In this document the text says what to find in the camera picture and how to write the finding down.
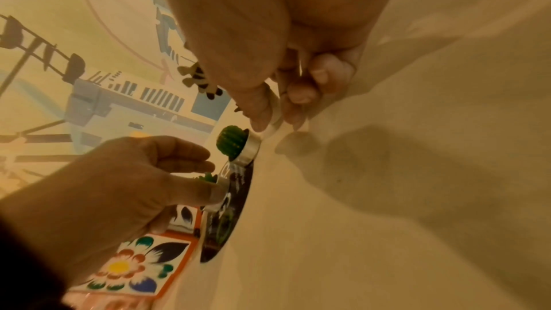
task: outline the yellow flower center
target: yellow flower center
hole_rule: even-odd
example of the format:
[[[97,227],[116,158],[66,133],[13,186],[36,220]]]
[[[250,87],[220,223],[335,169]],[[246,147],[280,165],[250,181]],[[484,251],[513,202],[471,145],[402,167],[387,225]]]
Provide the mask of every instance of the yellow flower center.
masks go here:
[[[109,272],[114,274],[126,273],[128,270],[130,270],[130,265],[125,261],[114,262],[109,266]]]

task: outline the green cactus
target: green cactus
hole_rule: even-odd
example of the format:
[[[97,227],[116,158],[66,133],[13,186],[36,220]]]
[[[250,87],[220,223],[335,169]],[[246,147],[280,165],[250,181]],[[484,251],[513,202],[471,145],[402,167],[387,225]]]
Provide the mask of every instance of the green cactus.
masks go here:
[[[248,136],[247,132],[237,126],[227,126],[218,135],[216,147],[232,161],[241,154]]]
[[[218,175],[213,176],[212,173],[205,173],[204,176],[199,176],[199,179],[204,180],[205,182],[216,183]]]

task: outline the printed backdrop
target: printed backdrop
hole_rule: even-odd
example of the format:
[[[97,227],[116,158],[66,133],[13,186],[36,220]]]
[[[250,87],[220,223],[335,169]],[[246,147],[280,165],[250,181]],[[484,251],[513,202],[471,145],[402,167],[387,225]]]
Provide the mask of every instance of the printed backdrop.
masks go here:
[[[0,0],[0,36],[0,196],[111,138],[214,153],[222,119],[246,126],[225,91],[182,83],[196,58],[166,0]]]

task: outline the painted flower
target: painted flower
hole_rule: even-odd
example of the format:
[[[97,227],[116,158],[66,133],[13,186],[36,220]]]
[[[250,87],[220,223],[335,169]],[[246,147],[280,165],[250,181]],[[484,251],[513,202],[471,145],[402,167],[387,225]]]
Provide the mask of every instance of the painted flower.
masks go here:
[[[91,276],[86,287],[92,290],[119,291],[129,287],[141,293],[156,293],[158,283],[174,271],[168,262],[182,255],[186,242],[165,242],[144,236],[121,245],[116,255]]]

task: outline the beige fabric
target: beige fabric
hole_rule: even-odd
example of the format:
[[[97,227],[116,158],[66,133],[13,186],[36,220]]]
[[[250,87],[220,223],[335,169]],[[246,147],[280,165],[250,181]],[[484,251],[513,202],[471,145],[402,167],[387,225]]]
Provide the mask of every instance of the beige fabric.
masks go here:
[[[551,0],[392,0],[163,309],[551,308]]]

